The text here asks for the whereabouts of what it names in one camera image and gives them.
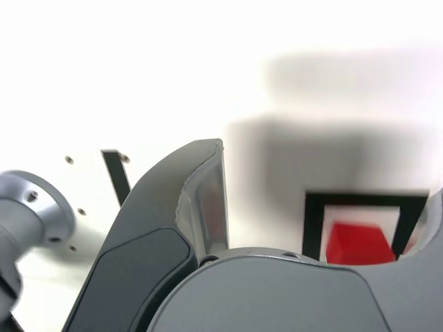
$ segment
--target red block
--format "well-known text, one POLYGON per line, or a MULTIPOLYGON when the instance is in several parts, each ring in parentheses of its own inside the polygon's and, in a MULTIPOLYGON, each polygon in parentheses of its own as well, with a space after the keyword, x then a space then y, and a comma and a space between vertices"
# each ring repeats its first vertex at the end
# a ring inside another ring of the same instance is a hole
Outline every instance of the red block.
POLYGON ((326 249, 327 262, 372 265, 395 260, 381 229, 372 225, 336 222, 326 249))

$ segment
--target black stripe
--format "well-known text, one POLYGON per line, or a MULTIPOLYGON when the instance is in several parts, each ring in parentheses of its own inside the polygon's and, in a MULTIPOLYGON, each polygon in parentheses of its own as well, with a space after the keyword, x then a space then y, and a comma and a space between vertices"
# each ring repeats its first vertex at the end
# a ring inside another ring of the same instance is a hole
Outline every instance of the black stripe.
POLYGON ((120 159, 120 153, 117 150, 102 150, 103 159, 111 177, 112 185, 117 194, 120 206, 125 201, 127 195, 131 191, 127 181, 125 168, 120 159))

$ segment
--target silver cylindrical joint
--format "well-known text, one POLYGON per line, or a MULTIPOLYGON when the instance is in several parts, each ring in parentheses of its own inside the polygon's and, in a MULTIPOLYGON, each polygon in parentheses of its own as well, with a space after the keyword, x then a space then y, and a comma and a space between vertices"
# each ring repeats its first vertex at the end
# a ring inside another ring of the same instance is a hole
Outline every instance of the silver cylindrical joint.
POLYGON ((0 322, 21 291, 15 262, 35 246, 58 246, 73 234, 74 214, 50 183, 27 172, 0 174, 0 322))

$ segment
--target screw hole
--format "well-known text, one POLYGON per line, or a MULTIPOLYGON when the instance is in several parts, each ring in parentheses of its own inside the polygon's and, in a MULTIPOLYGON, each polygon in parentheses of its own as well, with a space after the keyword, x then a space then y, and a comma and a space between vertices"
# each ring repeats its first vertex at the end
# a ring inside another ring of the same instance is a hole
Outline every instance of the screw hole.
POLYGON ((30 192, 28 196, 26 197, 26 201, 29 203, 35 202, 39 197, 39 194, 36 192, 30 192))
POLYGON ((68 164, 72 165, 74 163, 74 160, 70 156, 65 156, 64 159, 68 164))
POLYGON ((203 259, 200 261, 199 267, 202 267, 206 264, 212 263, 213 261, 217 261, 219 259, 219 257, 214 256, 214 255, 209 255, 206 257, 203 257, 203 259))
POLYGON ((297 254, 294 254, 293 252, 285 252, 282 256, 300 258, 300 256, 298 256, 297 254))
POLYGON ((129 164, 131 162, 131 159, 129 159, 129 157, 125 154, 120 154, 120 160, 123 161, 125 164, 129 164))

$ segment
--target black square frame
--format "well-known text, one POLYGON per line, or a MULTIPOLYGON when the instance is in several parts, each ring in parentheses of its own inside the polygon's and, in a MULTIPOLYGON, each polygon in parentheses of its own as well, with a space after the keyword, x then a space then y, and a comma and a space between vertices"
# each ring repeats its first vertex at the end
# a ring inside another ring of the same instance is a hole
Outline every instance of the black square frame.
POLYGON ((395 259, 398 259, 408 244, 427 199, 427 193, 407 195, 306 192, 302 254, 320 260, 326 205, 398 206, 400 215, 391 245, 395 259))

